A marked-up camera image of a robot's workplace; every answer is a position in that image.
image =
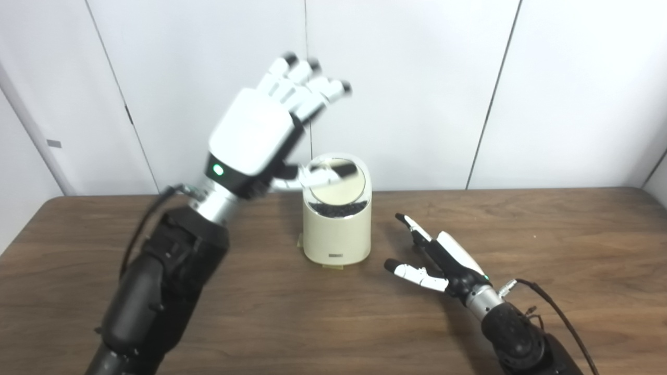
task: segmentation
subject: cylindrical container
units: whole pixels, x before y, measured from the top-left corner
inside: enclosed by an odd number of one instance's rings
[[[356,156],[327,153],[308,167],[349,162],[357,165],[356,175],[303,191],[303,251],[315,263],[354,264],[371,251],[372,187],[366,165]]]

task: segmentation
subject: transparent lid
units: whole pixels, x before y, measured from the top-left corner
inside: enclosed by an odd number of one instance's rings
[[[335,166],[355,163],[357,174],[345,178],[340,183],[315,187],[303,191],[303,198],[317,214],[327,218],[346,218],[361,212],[371,199],[371,185],[368,170],[358,158],[351,155],[327,154],[313,159],[308,166]]]

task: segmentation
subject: robotic hand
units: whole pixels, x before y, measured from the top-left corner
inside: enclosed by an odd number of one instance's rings
[[[273,190],[336,183],[357,173],[354,164],[306,169],[285,159],[305,126],[350,92],[326,77],[314,60],[287,53],[257,89],[243,89],[213,131],[205,181],[169,187],[148,209],[121,266],[121,281],[102,325],[102,343],[87,375],[153,375],[180,341],[204,284],[229,249],[226,225],[240,202]],[[149,215],[176,191],[192,197],[166,211],[137,257],[129,255]]]
[[[594,374],[597,369],[581,339],[551,297],[537,284],[522,279],[512,280],[496,292],[475,260],[446,232],[433,240],[413,219],[402,214],[396,218],[412,234],[415,245],[423,249],[440,269],[417,269],[394,259],[387,259],[385,268],[408,281],[425,288],[446,292],[458,298],[481,322],[482,333],[494,347],[500,366],[507,375],[581,375],[572,357],[563,345],[541,327],[531,323],[534,308],[523,314],[504,297],[517,284],[527,284],[554,307],[581,347]]]
[[[190,206],[223,224],[239,200],[267,190],[293,191],[336,183],[357,173],[353,163],[308,170],[286,165],[285,158],[305,126],[326,107],[350,92],[344,81],[319,72],[316,60],[287,53],[276,60],[257,89],[243,89],[209,140],[203,197]]]

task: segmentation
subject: black robotic arm segment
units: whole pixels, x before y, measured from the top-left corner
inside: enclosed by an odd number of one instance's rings
[[[102,345],[86,374],[154,374],[181,340],[204,284],[228,248],[225,227],[190,207],[165,212],[121,279],[102,321]]]

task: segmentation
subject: black granules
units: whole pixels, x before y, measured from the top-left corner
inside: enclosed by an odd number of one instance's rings
[[[361,212],[368,205],[368,201],[331,206],[324,203],[312,203],[310,207],[318,214],[327,218],[344,218]]]

